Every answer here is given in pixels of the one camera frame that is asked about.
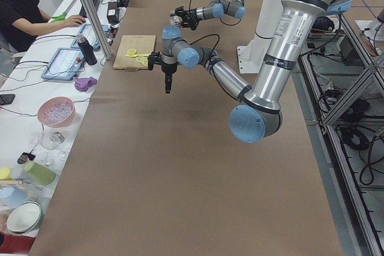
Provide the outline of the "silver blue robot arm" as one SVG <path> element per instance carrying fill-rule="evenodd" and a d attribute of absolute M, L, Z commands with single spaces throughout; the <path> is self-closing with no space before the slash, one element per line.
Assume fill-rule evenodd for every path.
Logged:
<path fill-rule="evenodd" d="M 280 96 L 299 58 L 302 46 L 317 18 L 341 14 L 352 0 L 263 0 L 261 16 L 271 15 L 274 27 L 267 38 L 269 46 L 260 60 L 253 85 L 234 72 L 215 49 L 187 43 L 181 27 L 228 15 L 241 19 L 244 0 L 211 0 L 206 7 L 177 14 L 177 23 L 162 31 L 162 49 L 148 57 L 148 68 L 159 65 L 165 75 L 165 90 L 172 87 L 172 76 L 179 66 L 203 66 L 221 88 L 239 102 L 229 117 L 230 129 L 240 141 L 255 143 L 278 131 L 282 123 Z"/>
<path fill-rule="evenodd" d="M 202 20 L 219 19 L 225 15 L 241 20 L 245 14 L 244 2 L 245 0 L 211 0 L 207 6 L 187 10 L 181 6 L 170 12 L 170 24 L 194 31 Z"/>

